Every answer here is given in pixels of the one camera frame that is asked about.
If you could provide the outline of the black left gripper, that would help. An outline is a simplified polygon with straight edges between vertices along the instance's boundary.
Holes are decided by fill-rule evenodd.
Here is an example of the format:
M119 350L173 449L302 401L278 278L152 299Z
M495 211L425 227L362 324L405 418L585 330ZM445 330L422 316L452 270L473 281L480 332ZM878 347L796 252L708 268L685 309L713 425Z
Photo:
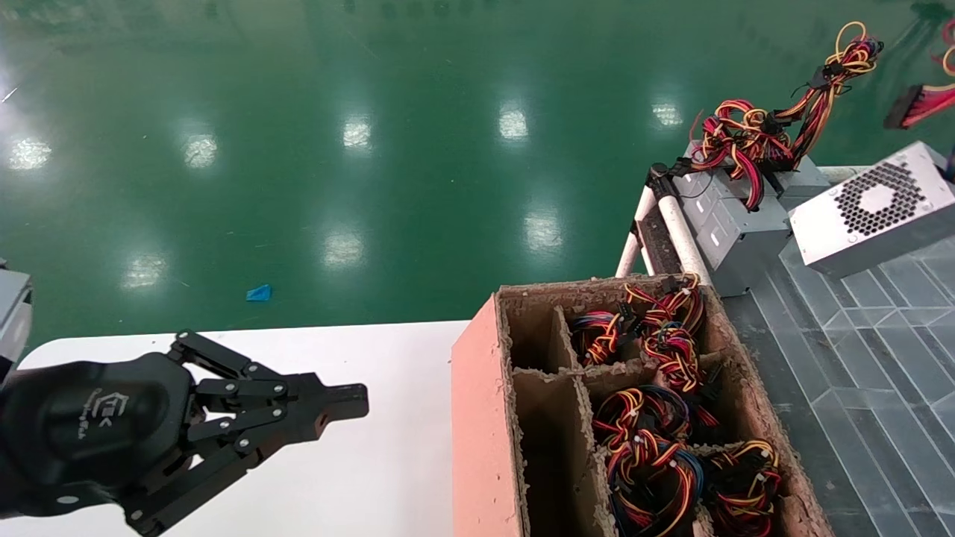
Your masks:
M316 442L331 422L369 412L364 384L327 386L313 371L279 374L188 330L176 336L170 358L14 371L2 386L2 517L123 502L136 533L160 536L280 449ZM214 377L195 385L187 363ZM207 410L245 414L188 468L185 431L206 415L194 388ZM308 409L247 412L293 403Z

